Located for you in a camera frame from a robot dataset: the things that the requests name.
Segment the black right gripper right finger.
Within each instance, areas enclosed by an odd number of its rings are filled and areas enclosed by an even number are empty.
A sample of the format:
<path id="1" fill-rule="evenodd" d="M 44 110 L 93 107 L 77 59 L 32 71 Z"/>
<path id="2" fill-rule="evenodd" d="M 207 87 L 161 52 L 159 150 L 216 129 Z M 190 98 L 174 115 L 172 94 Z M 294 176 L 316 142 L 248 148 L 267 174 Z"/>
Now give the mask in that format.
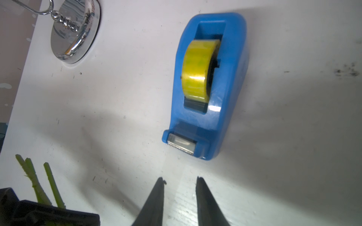
<path id="1" fill-rule="evenodd" d="M 202 177 L 197 178 L 196 198 L 199 226 L 230 226 Z"/>

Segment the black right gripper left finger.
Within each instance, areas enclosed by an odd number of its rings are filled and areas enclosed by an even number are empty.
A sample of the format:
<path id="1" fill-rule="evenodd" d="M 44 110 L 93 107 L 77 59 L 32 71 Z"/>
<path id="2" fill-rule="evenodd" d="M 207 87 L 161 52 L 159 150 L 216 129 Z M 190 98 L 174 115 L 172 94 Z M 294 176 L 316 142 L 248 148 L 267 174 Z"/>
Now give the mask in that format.
<path id="1" fill-rule="evenodd" d="M 166 182 L 158 178 L 133 226 L 162 226 Z"/>

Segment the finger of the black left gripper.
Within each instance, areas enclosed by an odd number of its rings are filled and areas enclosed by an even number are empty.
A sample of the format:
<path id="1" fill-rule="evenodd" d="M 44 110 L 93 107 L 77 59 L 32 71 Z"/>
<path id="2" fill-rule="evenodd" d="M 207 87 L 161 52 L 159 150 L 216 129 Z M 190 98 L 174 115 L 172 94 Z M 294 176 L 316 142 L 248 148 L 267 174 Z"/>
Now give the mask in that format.
<path id="1" fill-rule="evenodd" d="M 74 226 L 99 226 L 100 217 L 98 214 L 19 200 L 12 188 L 1 189 L 2 226 L 44 226 L 48 222 Z"/>

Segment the pink artificial flower bouquet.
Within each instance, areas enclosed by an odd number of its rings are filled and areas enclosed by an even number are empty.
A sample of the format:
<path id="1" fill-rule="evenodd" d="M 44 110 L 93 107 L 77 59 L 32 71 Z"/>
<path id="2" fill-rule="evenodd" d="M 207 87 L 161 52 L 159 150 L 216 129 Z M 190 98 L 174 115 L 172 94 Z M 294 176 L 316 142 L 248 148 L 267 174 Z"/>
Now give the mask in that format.
<path id="1" fill-rule="evenodd" d="M 32 160 L 30 158 L 26 158 L 24 160 L 23 157 L 19 154 L 16 154 L 15 157 L 24 170 L 25 176 L 28 177 L 32 183 L 32 188 L 34 189 L 38 203 L 52 206 L 50 199 L 40 185 Z M 66 209 L 66 205 L 63 202 L 49 163 L 45 162 L 43 166 L 57 206 L 61 209 Z"/>

